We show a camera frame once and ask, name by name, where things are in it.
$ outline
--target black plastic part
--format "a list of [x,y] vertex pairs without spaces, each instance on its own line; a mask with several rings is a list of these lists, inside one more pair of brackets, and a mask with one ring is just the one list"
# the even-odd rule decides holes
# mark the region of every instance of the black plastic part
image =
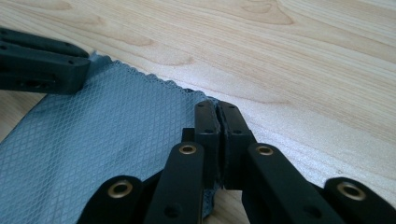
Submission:
[[356,180],[345,177],[329,179],[323,196],[347,223],[396,222],[396,210]]
[[195,130],[193,128],[184,128],[181,135],[181,142],[193,142]]
[[201,223],[203,171],[204,149],[200,145],[193,142],[175,145],[144,223]]
[[195,105],[194,126],[194,141],[205,149],[204,185],[206,189],[213,189],[220,179],[220,125],[212,101],[206,100]]
[[242,189],[242,158],[255,138],[237,106],[220,101],[218,115],[223,125],[223,184],[226,189]]
[[[132,186],[130,192],[127,183]],[[142,190],[142,182],[135,177],[120,175],[107,180],[86,204],[78,224],[136,223]]]
[[0,90],[76,93],[88,57],[72,44],[0,28]]
[[252,144],[245,165],[250,223],[344,223],[276,147]]

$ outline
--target light wood surface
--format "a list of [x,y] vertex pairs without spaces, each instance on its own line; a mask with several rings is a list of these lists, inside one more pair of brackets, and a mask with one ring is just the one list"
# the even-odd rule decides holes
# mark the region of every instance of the light wood surface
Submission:
[[[396,2],[0,1],[0,25],[62,39],[238,105],[311,182],[396,205]],[[0,91],[0,139],[43,96]],[[221,191],[206,223],[247,223]]]

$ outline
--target blue microfiber cloth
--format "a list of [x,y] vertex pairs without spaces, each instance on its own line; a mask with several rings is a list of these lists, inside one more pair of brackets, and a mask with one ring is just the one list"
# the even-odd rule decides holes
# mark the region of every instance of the blue microfiber cloth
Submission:
[[[76,223],[109,178],[159,172],[208,99],[109,57],[91,60],[80,92],[47,95],[0,144],[0,223]],[[214,192],[205,191],[204,216]]]

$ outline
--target wooden table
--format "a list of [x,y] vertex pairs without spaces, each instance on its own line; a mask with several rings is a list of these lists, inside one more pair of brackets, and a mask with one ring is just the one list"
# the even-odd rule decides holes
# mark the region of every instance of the wooden table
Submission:
[[[238,105],[309,181],[351,177],[396,205],[394,1],[0,1],[0,25]],[[42,96],[0,91],[0,139]],[[239,198],[219,192],[205,222],[248,222]]]

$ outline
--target metal grommet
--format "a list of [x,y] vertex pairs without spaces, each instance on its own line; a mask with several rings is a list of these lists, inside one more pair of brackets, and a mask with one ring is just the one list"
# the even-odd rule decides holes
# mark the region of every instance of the metal grommet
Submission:
[[364,193],[364,191],[359,189],[352,183],[348,183],[348,182],[339,183],[337,185],[337,189],[346,197],[355,201],[363,201],[366,198],[366,194]]
[[113,184],[107,191],[108,196],[118,199],[131,193],[134,187],[128,180],[120,180]]
[[274,154],[274,151],[270,147],[259,146],[256,147],[256,150],[263,156],[271,156]]
[[189,155],[189,154],[193,154],[197,151],[197,148],[195,146],[191,146],[191,145],[186,145],[186,146],[182,146],[181,148],[178,149],[181,153],[185,154],[185,155]]

